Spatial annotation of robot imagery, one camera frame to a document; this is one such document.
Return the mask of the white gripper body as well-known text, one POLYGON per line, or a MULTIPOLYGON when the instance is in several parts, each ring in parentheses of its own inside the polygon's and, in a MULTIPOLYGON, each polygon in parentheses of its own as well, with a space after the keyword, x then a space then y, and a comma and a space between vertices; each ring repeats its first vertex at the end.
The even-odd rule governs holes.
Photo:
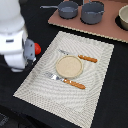
POLYGON ((7 67, 13 72, 22 72, 36 60, 34 42, 25 30, 0 35, 0 55, 4 56, 7 67))

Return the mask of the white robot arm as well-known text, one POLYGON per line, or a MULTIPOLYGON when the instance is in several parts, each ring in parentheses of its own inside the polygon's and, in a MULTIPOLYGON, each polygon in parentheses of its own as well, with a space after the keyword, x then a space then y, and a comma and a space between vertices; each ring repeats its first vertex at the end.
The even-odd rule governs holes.
POLYGON ((13 72, 24 71, 36 60, 34 42, 28 38, 19 0, 0 0, 0 55, 13 72))

